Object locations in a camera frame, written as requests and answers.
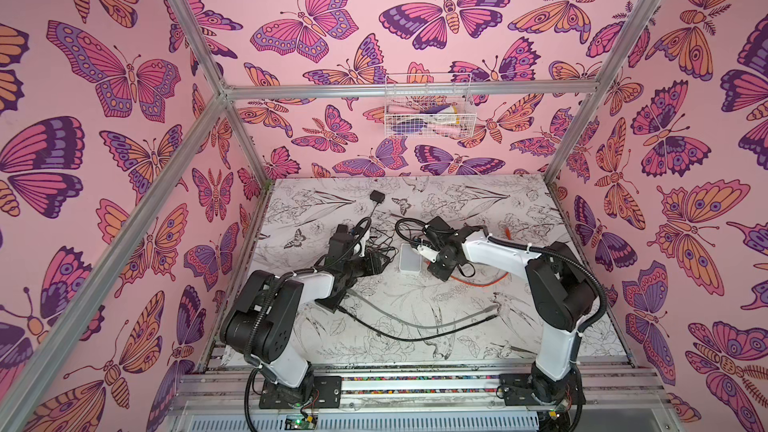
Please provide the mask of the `black network switch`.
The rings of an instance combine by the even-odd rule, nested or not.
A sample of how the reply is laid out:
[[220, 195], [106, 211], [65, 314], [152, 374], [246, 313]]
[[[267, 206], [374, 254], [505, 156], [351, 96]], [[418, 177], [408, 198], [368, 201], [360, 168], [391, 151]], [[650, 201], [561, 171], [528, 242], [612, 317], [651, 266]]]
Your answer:
[[335, 280], [331, 294], [326, 298], [316, 299], [316, 304], [323, 307], [325, 310], [334, 313], [341, 305], [342, 300], [346, 297], [348, 290], [351, 289], [356, 282], [356, 279]]

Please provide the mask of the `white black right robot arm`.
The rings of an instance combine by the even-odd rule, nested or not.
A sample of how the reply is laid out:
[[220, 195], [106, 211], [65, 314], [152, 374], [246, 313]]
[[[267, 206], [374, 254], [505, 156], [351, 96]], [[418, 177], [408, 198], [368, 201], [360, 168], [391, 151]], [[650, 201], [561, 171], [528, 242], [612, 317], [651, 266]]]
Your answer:
[[584, 333], [607, 311], [605, 290], [562, 242], [549, 247], [518, 244], [483, 226], [454, 229], [441, 218], [421, 227], [416, 251], [429, 272], [446, 280], [464, 265], [486, 265], [526, 281], [542, 325], [541, 345], [526, 376], [500, 377], [497, 396], [507, 406], [534, 405], [540, 428], [574, 431], [586, 399], [578, 365]]

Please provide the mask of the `white network switch box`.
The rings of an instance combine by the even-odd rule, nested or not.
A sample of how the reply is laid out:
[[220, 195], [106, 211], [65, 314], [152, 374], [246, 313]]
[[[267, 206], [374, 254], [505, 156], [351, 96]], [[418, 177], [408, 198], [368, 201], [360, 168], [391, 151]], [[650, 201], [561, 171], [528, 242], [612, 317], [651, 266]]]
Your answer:
[[399, 251], [398, 269], [402, 274], [420, 274], [422, 257], [409, 244], [402, 244]]

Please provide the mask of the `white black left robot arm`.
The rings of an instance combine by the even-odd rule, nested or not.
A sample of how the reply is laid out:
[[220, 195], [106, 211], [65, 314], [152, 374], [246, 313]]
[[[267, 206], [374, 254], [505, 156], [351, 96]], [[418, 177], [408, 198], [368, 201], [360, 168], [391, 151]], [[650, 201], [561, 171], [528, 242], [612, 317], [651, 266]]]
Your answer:
[[366, 250], [371, 225], [369, 217], [352, 228], [338, 225], [327, 253], [308, 268], [251, 272], [222, 322], [219, 341], [239, 353], [253, 375], [262, 375], [285, 405], [302, 407], [319, 396], [309, 360], [290, 344], [299, 308], [314, 303], [338, 310], [360, 278], [381, 274], [390, 261]]

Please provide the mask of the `black power adapter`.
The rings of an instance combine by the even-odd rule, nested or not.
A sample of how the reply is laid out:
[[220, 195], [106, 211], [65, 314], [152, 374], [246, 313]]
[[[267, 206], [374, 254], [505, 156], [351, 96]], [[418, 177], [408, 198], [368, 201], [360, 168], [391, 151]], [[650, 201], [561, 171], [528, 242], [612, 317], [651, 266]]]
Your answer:
[[363, 232], [371, 231], [373, 234], [394, 235], [396, 223], [404, 219], [404, 216], [391, 212], [388, 209], [377, 211], [377, 208], [386, 199], [386, 195], [383, 192], [374, 190], [370, 193], [369, 199], [373, 202], [373, 208], [367, 216], [364, 216], [357, 223], [356, 228]]
[[364, 251], [362, 256], [381, 255], [388, 259], [393, 259], [399, 251], [398, 247], [394, 244], [393, 235], [372, 235], [363, 241], [363, 245]]

